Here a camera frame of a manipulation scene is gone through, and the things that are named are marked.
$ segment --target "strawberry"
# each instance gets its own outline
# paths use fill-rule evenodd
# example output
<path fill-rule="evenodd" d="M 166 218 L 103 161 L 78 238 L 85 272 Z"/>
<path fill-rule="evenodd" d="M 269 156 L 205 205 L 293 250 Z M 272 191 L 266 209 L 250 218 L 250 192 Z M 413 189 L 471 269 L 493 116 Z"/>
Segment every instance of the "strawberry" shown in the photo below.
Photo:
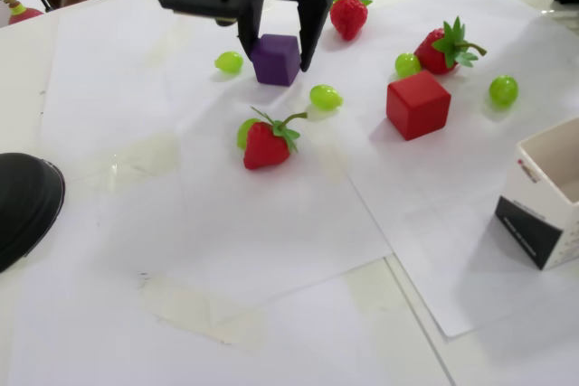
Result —
<path fill-rule="evenodd" d="M 472 47 L 481 56 L 487 51 L 472 42 L 464 41 L 464 24 L 456 17 L 451 27 L 444 22 L 444 29 L 436 29 L 428 34 L 414 54 L 423 68 L 433 74 L 446 74 L 456 68 L 458 64 L 472 67 L 472 62 L 478 57 L 467 50 Z"/>
<path fill-rule="evenodd" d="M 291 115 L 285 121 L 273 121 L 266 114 L 252 108 L 269 121 L 256 122 L 247 132 L 247 147 L 243 164 L 253 170 L 264 166 L 280 165 L 290 157 L 291 151 L 298 151 L 294 140 L 299 133 L 286 126 L 294 118 L 307 118 L 307 113 Z"/>
<path fill-rule="evenodd" d="M 329 11 L 332 24 L 346 41 L 353 40 L 368 17 L 371 0 L 334 0 Z"/>

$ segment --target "grape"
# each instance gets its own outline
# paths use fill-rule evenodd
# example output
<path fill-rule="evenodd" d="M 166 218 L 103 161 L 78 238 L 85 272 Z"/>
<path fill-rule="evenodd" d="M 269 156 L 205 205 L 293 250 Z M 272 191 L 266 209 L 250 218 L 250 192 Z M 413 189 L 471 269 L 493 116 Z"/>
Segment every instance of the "grape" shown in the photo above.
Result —
<path fill-rule="evenodd" d="M 247 147 L 247 132 L 250 131 L 250 128 L 256 122 L 261 122 L 261 120 L 257 118 L 248 119 L 237 130 L 237 146 L 239 148 L 244 150 Z"/>
<path fill-rule="evenodd" d="M 225 52 L 215 60 L 215 67 L 224 72 L 239 72 L 243 65 L 243 57 L 238 52 Z"/>
<path fill-rule="evenodd" d="M 518 96 L 517 81 L 510 76 L 498 76 L 490 84 L 489 95 L 496 108 L 510 108 Z"/>
<path fill-rule="evenodd" d="M 396 74 L 401 79 L 413 76 L 417 72 L 420 72 L 421 66 L 418 58 L 412 53 L 403 53 L 398 58 L 396 58 Z"/>
<path fill-rule="evenodd" d="M 328 85 L 314 86 L 309 92 L 309 99 L 320 110 L 334 110 L 344 102 L 340 94 Z"/>

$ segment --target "purple cube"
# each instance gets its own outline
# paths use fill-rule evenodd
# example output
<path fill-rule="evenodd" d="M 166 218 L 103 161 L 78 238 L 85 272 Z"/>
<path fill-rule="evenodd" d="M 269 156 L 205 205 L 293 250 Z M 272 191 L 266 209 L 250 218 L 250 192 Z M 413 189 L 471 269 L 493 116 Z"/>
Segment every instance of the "purple cube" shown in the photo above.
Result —
<path fill-rule="evenodd" d="M 263 35 L 253 48 L 252 62 L 259 83 L 291 85 L 299 71 L 298 38 L 288 35 Z"/>

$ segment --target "black dome object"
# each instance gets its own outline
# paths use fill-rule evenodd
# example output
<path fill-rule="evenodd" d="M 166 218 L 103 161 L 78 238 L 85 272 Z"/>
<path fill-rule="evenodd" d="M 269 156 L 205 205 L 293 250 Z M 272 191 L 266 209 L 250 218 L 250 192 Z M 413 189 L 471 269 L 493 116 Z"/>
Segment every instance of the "black dome object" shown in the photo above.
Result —
<path fill-rule="evenodd" d="M 58 168 L 26 154 L 0 154 L 0 273 L 52 227 L 64 201 Z"/>

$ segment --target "cardboard box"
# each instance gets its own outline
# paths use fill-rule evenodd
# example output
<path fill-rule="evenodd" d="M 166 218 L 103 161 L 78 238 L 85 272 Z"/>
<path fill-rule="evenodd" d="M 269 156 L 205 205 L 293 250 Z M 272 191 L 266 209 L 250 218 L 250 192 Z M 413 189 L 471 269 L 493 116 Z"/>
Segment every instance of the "cardboard box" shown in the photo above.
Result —
<path fill-rule="evenodd" d="M 495 213 L 541 269 L 579 257 L 579 118 L 517 144 Z"/>

